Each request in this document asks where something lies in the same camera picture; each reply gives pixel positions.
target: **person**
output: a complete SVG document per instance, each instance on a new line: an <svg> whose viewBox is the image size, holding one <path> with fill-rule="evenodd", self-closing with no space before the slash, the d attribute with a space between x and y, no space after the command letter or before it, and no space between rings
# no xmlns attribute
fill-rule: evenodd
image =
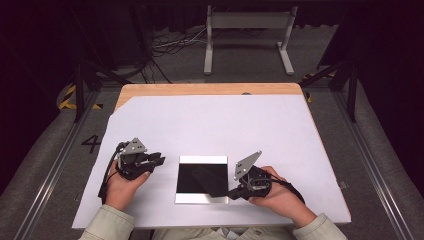
<svg viewBox="0 0 424 240"><path fill-rule="evenodd" d="M273 177L286 181L271 167L263 167ZM129 239L134 228L134 218L123 211L132 201L137 189L149 178L146 172L133 181L119 174L109 173L106 202L100 207L81 240L89 239ZM290 218L295 226L293 235L298 240L347 239L336 225L324 214L313 213L299 198L278 183L272 183L270 193L265 197L251 197L249 202L259 207L271 209L276 214ZM157 229L154 240L225 240L225 239L293 239L283 227L251 227L247 229Z"/></svg>

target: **hand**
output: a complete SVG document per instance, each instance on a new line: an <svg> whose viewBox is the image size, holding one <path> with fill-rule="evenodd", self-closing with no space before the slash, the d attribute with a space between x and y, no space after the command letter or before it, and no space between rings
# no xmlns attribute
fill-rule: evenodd
<svg viewBox="0 0 424 240"><path fill-rule="evenodd" d="M262 169L273 175L272 178L275 176L279 180L286 181L285 178L278 175L274 168L267 166L262 167ZM251 197L249 198L249 202L257 206L269 208L280 216L292 219L298 228L308 225L317 217L290 190L274 182L272 183L271 191L266 197Z"/></svg>
<svg viewBox="0 0 424 240"><path fill-rule="evenodd" d="M123 211L131 203L138 187L149 178L150 172L145 172L138 178L130 181L121 177L119 173L116 173L116 164L117 161L114 160L110 167L105 204L119 211Z"/></svg>

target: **gray carpet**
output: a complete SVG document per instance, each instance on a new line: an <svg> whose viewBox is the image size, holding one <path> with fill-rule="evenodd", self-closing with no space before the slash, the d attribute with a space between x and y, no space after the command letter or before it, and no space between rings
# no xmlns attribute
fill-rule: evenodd
<svg viewBox="0 0 424 240"><path fill-rule="evenodd" d="M294 76L284 73L275 42L281 36L272 30L259 36L222 32L214 40L214 62L211 76L203 75L205 45L197 43L177 54L155 58L166 76L175 83L183 82L299 82L315 67L323 54L335 28L294 29L288 53L295 71ZM164 82L154 68L146 70L150 80ZM141 75L131 78L144 82ZM342 190L352 223L340 226L349 239L398 239L386 210L383 208L374 185L362 163L362 155L349 131L343 112L337 107L334 94L323 88L321 81L306 89L312 95L309 107L321 135L325 149L339 182L348 185ZM99 147L90 153L90 146L81 145L93 135L101 141L119 96L120 88L107 83L96 103L102 110L90 110L59 181L45 206L30 239L77 239L81 231L71 229L79 200L94 165ZM56 159L70 131L75 111L64 109L31 149L19 171L0 197L0 239L13 239L39 187ZM357 126L366 140L377 165L383 174L415 239L424 239L424 201L405 174L388 142L384 131L359 86ZM134 231L132 239L147 239L148 231Z"/></svg>

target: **sleeve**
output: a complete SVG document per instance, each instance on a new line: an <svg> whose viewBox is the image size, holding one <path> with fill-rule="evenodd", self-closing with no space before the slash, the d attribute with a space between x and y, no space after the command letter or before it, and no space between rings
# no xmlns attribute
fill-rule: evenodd
<svg viewBox="0 0 424 240"><path fill-rule="evenodd" d="M108 205L99 208L94 218L81 236L90 239L129 239L134 229L134 218Z"/></svg>
<svg viewBox="0 0 424 240"><path fill-rule="evenodd" d="M293 230L293 234L298 240L347 239L340 229L334 225L331 219L323 213L305 227Z"/></svg>

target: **person's left hand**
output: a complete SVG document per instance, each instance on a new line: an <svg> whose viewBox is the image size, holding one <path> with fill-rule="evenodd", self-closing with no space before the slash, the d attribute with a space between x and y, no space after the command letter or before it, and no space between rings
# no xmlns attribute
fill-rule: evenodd
<svg viewBox="0 0 424 240"><path fill-rule="evenodd" d="M107 196L105 204L119 211L123 211L128 204L131 203L137 189L149 178L150 172L145 172L138 178L130 181L121 177L119 173L116 173L117 163L118 161L114 160L110 167L108 177L112 177L110 177L107 182Z"/></svg>

